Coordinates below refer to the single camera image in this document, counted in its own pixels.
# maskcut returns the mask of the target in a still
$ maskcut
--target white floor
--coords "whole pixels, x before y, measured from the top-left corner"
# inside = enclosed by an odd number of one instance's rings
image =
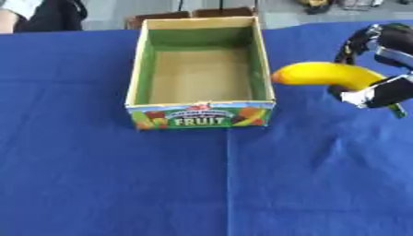
[[[87,30],[122,29],[126,16],[175,11],[179,0],[84,0],[89,18]],[[385,3],[370,11],[346,11],[335,6],[328,13],[308,16],[298,0],[261,0],[260,15],[267,29],[295,26],[308,22],[362,21],[377,19],[413,19],[413,4],[399,5],[396,0]],[[226,0],[225,6],[252,6],[254,0]],[[218,0],[185,0],[184,8],[217,7]]]

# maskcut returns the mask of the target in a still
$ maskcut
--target fruit label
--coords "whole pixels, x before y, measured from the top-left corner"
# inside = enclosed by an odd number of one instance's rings
[[[136,126],[140,129],[231,127],[246,125],[266,125],[271,109],[268,107],[211,107],[192,105],[181,109],[151,111],[151,108],[131,111]]]

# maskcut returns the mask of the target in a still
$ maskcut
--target open cardboard box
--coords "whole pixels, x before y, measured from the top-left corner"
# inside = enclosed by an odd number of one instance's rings
[[[145,20],[125,106],[141,129],[267,125],[275,95],[258,19]]]

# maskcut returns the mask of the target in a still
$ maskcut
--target yellow banana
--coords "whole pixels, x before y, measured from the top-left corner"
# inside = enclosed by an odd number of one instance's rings
[[[385,76],[367,68],[327,62],[307,62],[288,65],[273,74],[273,80],[282,84],[338,84],[360,90]]]

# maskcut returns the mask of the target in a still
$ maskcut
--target blue tablecloth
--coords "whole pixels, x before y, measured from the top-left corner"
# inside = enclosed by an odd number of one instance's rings
[[[271,69],[331,61],[365,25],[265,30]],[[412,116],[276,85],[268,128],[137,132],[123,107],[136,37],[0,37],[1,235],[413,235]]]

